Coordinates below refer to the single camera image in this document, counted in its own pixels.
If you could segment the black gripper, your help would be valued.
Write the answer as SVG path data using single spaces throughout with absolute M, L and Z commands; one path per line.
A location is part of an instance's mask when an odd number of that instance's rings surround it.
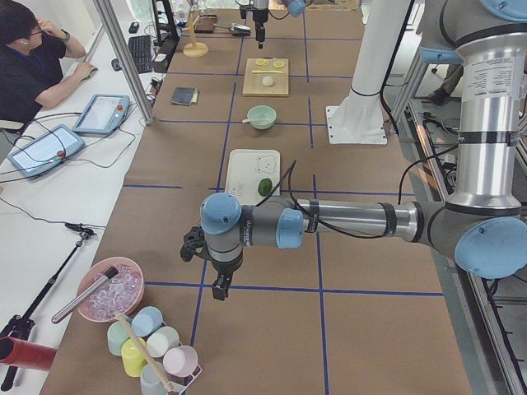
M 234 272 L 243 263 L 243 248 L 234 247 L 230 251 L 208 250 L 213 267 L 217 271 L 217 279 L 212 284 L 212 295 L 215 300 L 227 298 L 227 282 L 231 282 Z
M 258 9 L 254 8 L 253 12 L 253 21 L 255 23 L 255 39 L 258 43 L 258 49 L 264 47 L 265 41 L 265 28 L 264 24 L 268 21 L 268 9 Z

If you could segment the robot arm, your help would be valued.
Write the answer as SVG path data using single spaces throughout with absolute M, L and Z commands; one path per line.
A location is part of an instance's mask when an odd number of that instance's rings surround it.
M 422 22 L 422 49 L 454 50 L 464 64 L 454 192 L 443 203 L 397 206 L 283 197 L 243 206 L 215 193 L 200 207 L 199 226 L 204 257 L 217 271 L 215 299 L 227 297 L 244 248 L 296 248 L 304 234 L 325 230 L 425 244 L 485 279 L 508 277 L 525 266 L 526 225 L 511 188 L 526 4 L 433 1 Z
M 287 9 L 287 15 L 297 17 L 305 12 L 307 4 L 303 0 L 283 0 L 278 1 Z M 262 49 L 265 42 L 265 24 L 269 18 L 269 1 L 268 0 L 256 0 L 250 1 L 248 11 L 252 12 L 254 27 L 255 27 L 255 39 L 258 43 L 258 48 Z

